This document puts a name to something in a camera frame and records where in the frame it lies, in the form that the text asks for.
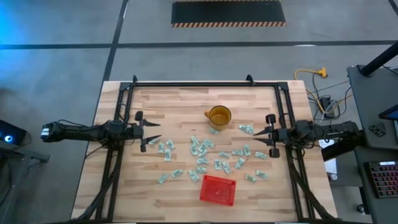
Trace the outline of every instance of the glass mug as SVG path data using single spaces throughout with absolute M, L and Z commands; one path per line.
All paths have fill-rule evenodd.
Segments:
M 215 106 L 211 110 L 205 111 L 205 116 L 210 120 L 210 126 L 222 131 L 228 127 L 231 121 L 231 111 L 225 106 Z

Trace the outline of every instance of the keyboard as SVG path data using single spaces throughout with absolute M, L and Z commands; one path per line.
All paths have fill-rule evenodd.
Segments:
M 364 166 L 377 198 L 398 197 L 398 161 L 366 162 Z

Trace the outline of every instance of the blue light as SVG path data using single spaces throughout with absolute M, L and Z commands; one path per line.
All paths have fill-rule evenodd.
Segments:
M 4 140 L 6 142 L 11 142 L 12 141 L 12 136 L 6 136 L 6 137 L 4 137 Z

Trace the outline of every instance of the dollar bill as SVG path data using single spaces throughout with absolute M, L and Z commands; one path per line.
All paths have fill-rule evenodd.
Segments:
M 199 146 L 199 141 L 196 136 L 191 136 L 191 141 L 194 146 Z
M 205 158 L 199 158 L 199 159 L 197 159 L 197 164 L 198 165 L 209 164 L 209 160 L 207 160 Z
M 174 143 L 171 140 L 166 141 L 167 147 L 169 147 L 170 150 L 174 149 Z
M 243 156 L 243 150 L 232 149 L 232 156 Z
M 189 147 L 189 151 L 191 152 L 191 154 L 192 154 L 193 156 L 197 156 L 197 155 L 198 155 L 197 147 L 196 147 L 196 145 L 194 145 L 194 144 L 192 144 L 192 145 Z
M 231 173 L 231 168 L 229 168 L 228 162 L 222 162 L 221 164 L 223 165 L 223 169 L 227 174 Z
M 203 152 L 201 152 L 201 153 L 199 153 L 199 157 L 203 157 L 203 156 L 205 156 L 206 155 L 206 153 L 207 153 L 207 149 L 205 149 Z
M 244 156 L 251 156 L 250 147 L 247 144 L 245 144 L 243 146 L 243 153 L 244 153 Z
M 209 139 L 205 139 L 203 143 L 206 145 L 206 147 L 214 147 L 214 143 Z
M 268 179 L 268 175 L 261 170 L 256 170 L 256 176 L 263 178 L 264 180 Z
M 182 173 L 184 173 L 184 171 L 182 171 L 181 169 L 174 170 L 174 171 L 172 172 L 172 177 L 173 177 L 173 179 L 176 178 L 176 177 L 178 177 L 178 176 L 181 175 Z
M 218 155 L 225 157 L 225 158 L 229 158 L 229 153 L 226 153 L 226 152 L 219 152 Z
M 214 129 L 214 128 L 209 128 L 209 133 L 211 133 L 211 134 L 218 134 L 218 133 L 220 133 L 220 132 L 217 131 L 217 130 Z
M 265 154 L 262 153 L 262 152 L 256 152 L 256 153 L 254 154 L 254 157 L 259 158 L 259 159 L 267 159 L 267 155 L 265 155 Z
M 256 183 L 256 181 L 257 181 L 256 178 L 254 178 L 250 175 L 247 175 L 247 174 L 244 176 L 244 178 L 246 178 L 246 180 L 253 182 L 253 183 Z
M 220 170 L 221 169 L 221 161 L 219 159 L 214 160 L 214 169 Z
M 197 167 L 198 174 L 206 174 L 207 170 L 206 167 Z
M 235 163 L 235 168 L 240 169 L 243 166 L 244 159 L 239 158 L 238 161 Z
M 159 180 L 157 180 L 157 181 L 158 181 L 159 184 L 163 184 L 167 180 L 167 178 L 169 178 L 169 175 L 168 174 L 163 174 L 163 175 L 160 176 Z
M 170 162 L 172 160 L 172 152 L 170 149 L 164 150 L 164 161 Z
M 242 130 L 246 134 L 254 134 L 254 128 L 253 125 L 248 124 L 248 125 L 239 125 L 239 130 Z
M 205 143 L 202 143 L 199 148 L 198 148 L 198 152 L 199 153 L 203 153 L 206 150 L 206 145 Z
M 160 139 L 160 137 L 159 137 L 159 138 L 152 139 L 151 141 L 148 142 L 148 144 L 156 144 L 157 141 L 159 141 L 159 139 Z
M 188 171 L 188 175 L 191 178 L 192 182 L 194 182 L 194 183 L 198 182 L 199 176 L 195 171 L 193 171 L 193 170 Z
M 159 145 L 157 146 L 157 153 L 164 153 L 164 143 L 159 143 Z

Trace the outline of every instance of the black floor mat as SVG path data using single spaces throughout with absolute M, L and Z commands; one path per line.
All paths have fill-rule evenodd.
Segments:
M 173 3 L 172 27 L 286 26 L 278 0 L 181 0 Z

